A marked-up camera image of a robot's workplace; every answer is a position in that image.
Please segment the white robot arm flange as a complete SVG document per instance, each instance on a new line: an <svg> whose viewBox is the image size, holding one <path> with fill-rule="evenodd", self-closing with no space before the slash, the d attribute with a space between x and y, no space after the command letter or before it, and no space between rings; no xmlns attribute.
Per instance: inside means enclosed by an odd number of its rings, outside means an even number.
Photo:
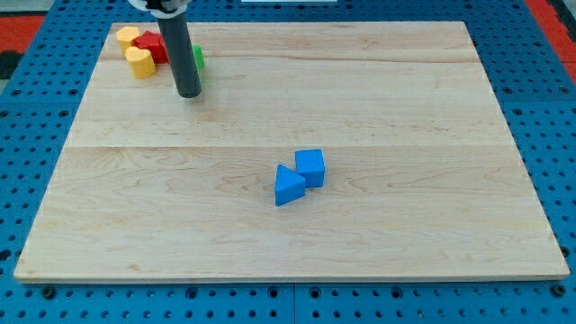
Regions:
<svg viewBox="0 0 576 324"><path fill-rule="evenodd" d="M187 10L191 0L128 0L130 5L159 19L172 19Z"/></svg>

